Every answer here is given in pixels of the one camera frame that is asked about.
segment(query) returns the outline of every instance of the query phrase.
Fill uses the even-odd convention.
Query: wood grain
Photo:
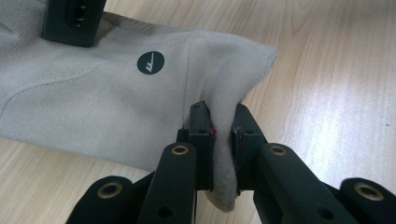
[[[267,139],[334,187],[360,176],[396,192],[395,1],[107,0],[106,10],[276,47],[271,76],[244,101]],[[145,174],[1,139],[0,223],[63,223],[94,180]],[[197,223],[260,223],[251,198],[224,214],[201,193]]]

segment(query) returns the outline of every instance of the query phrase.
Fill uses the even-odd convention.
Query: gray fabric
[[[235,106],[268,74],[276,51],[248,39],[181,31],[105,13],[93,48],[40,38],[44,1],[0,0],[0,135],[154,170],[163,148],[205,100],[218,139],[214,190],[233,209],[229,132]],[[145,75],[141,55],[163,69]]]

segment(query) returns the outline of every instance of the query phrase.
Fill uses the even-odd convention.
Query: round black logo
[[[163,69],[165,58],[158,51],[151,51],[140,56],[137,60],[137,68],[146,75],[153,75]]]

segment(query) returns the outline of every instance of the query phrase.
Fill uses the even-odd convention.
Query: gray cloth
[[[218,131],[208,196],[232,210],[234,109],[268,74],[276,50],[108,13],[95,46],[78,48],[40,38],[44,10],[44,1],[0,0],[0,135],[154,170],[187,127],[189,107],[205,100]],[[146,75],[161,63],[152,51],[164,64]]]

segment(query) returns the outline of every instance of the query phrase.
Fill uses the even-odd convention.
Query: wooden surface
[[[334,187],[360,176],[396,193],[395,1],[107,0],[106,10],[274,46],[271,76],[244,102],[267,139]],[[0,223],[64,223],[98,178],[146,174],[0,139]],[[223,214],[201,195],[197,223],[260,223],[251,197]]]

